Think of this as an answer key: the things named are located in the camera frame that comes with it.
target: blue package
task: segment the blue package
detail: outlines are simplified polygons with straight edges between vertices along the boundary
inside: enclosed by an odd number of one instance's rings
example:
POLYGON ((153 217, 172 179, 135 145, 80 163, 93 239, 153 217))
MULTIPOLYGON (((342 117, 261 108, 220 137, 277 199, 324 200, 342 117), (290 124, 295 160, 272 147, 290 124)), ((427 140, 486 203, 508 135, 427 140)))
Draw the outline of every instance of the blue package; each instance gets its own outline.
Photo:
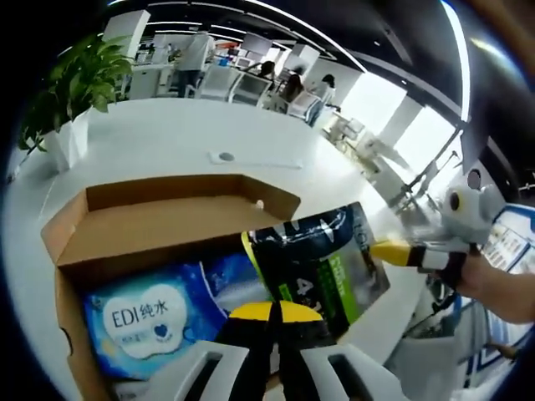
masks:
POLYGON ((206 280, 211 293, 217 297, 231 284, 248 282, 259 278, 256 269, 245 252, 218 257, 204 263, 206 280))
POLYGON ((215 339, 227 319, 201 263, 168 266, 84 297, 89 335, 103 372, 147 380, 197 340, 215 339))
POLYGON ((206 261, 204 268, 211 294, 227 314, 245 303, 271 299, 245 252, 206 261))

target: white planter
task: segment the white planter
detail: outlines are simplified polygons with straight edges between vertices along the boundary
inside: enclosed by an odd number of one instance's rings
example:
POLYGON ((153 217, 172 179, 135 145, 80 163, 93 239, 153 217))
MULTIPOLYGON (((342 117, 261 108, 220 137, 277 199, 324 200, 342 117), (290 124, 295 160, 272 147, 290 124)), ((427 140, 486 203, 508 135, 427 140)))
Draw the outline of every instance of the white planter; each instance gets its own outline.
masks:
POLYGON ((44 147, 54 160, 59 172, 69 170, 87 153, 89 112, 83 112, 74 121, 65 123, 57 133, 44 136, 44 147))

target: ceiling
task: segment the ceiling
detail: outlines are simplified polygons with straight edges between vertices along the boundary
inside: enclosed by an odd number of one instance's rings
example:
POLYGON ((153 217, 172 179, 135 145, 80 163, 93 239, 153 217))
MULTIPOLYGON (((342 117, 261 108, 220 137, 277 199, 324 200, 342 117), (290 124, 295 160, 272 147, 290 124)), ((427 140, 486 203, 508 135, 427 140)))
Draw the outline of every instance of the ceiling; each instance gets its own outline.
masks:
MULTIPOLYGON (((461 65, 450 21, 439 0, 263 0, 268 6, 301 19, 311 30, 288 15, 262 7, 254 0, 204 0, 200 2, 166 2, 165 0, 126 0, 109 7, 107 15, 146 8, 150 22, 190 21, 206 22, 257 33, 282 41, 307 43, 320 49, 322 57, 335 58, 358 68, 337 46, 351 54, 365 54, 358 58, 368 70, 401 84, 403 77, 396 71, 417 77, 438 89, 454 103, 461 105, 461 65)), ((510 59, 507 49, 494 32, 466 5, 476 0, 450 0, 456 9, 467 40, 471 61, 471 118, 477 135, 490 135, 512 161, 512 168, 520 175, 532 177, 535 170, 532 157, 535 146, 535 103, 526 85, 530 76, 522 76, 519 63, 510 59), (488 48, 474 46, 491 44, 501 49, 509 64, 504 66, 488 48)), ((529 3, 529 0, 517 0, 529 3)), ((529 13, 532 8, 522 8, 529 13)), ((149 25, 145 35, 156 29, 187 29, 175 24, 149 25)), ((242 33, 213 28, 213 33, 243 38, 242 33)), ((437 109, 451 122, 458 117, 418 85, 407 85, 415 99, 437 109)))

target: cardboard box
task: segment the cardboard box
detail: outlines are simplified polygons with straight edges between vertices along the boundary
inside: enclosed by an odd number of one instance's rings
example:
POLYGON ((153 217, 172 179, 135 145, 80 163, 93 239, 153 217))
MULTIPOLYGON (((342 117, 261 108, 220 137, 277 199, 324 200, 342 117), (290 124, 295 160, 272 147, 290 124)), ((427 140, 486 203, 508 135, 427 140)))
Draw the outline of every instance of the cardboard box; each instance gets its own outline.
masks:
POLYGON ((169 261, 240 251, 242 231, 291 220, 300 199, 243 175, 171 176, 89 187, 43 228, 59 326, 84 399, 111 399, 94 360, 80 291, 169 261), (264 209, 256 207, 261 200, 264 209))

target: cable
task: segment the cable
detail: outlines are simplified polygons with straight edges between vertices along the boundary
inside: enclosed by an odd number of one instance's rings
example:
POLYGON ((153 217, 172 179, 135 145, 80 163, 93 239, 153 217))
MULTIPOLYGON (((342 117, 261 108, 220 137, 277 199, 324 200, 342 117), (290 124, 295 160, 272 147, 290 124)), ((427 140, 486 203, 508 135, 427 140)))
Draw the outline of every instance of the cable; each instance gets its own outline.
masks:
POLYGON ((403 334, 403 337, 402 338, 405 338, 407 337, 410 332, 412 332, 415 328, 419 327, 423 322, 427 321, 428 319, 431 319, 432 317, 434 317, 438 312, 441 312, 441 311, 444 311, 446 310, 448 307, 451 306, 451 304, 457 299, 457 297, 459 296, 459 294, 457 294, 456 292, 453 292, 452 294, 448 295, 442 302, 441 304, 436 304, 435 302, 433 302, 433 313, 427 317, 424 317, 422 320, 420 320, 417 324, 415 324, 414 326, 410 327, 409 329, 407 329, 405 331, 405 333, 403 334))

